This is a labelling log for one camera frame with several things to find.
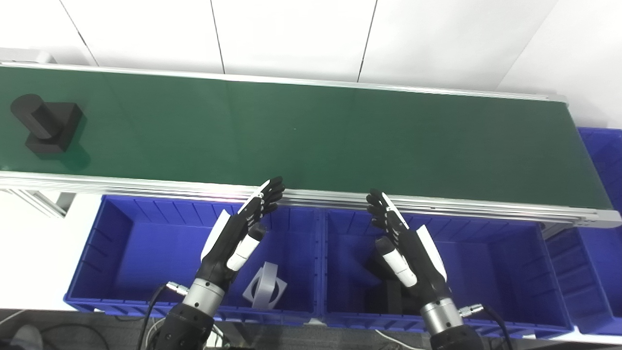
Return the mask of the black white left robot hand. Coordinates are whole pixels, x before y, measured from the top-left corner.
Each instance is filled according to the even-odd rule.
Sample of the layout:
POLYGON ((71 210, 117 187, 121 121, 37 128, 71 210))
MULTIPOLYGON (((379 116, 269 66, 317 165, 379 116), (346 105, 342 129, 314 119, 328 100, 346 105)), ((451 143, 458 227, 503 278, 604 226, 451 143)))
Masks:
POLYGON ((266 235, 262 217, 278 208, 277 202, 282 199, 284 190, 281 176, 271 178, 259 186, 234 215, 224 212, 226 221, 220 227, 213 227, 216 237, 201 260, 196 279, 205 280, 225 292, 229 290, 238 271, 266 235))

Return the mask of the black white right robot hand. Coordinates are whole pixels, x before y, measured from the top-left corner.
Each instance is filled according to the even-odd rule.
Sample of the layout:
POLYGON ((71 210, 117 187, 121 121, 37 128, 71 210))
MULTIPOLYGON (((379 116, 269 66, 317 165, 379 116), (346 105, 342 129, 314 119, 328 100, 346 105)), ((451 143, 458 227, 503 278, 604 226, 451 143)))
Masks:
POLYGON ((366 197, 371 224, 383 230, 376 251, 420 306, 451 299, 447 272, 425 225, 410 228, 386 193, 371 189, 366 197))

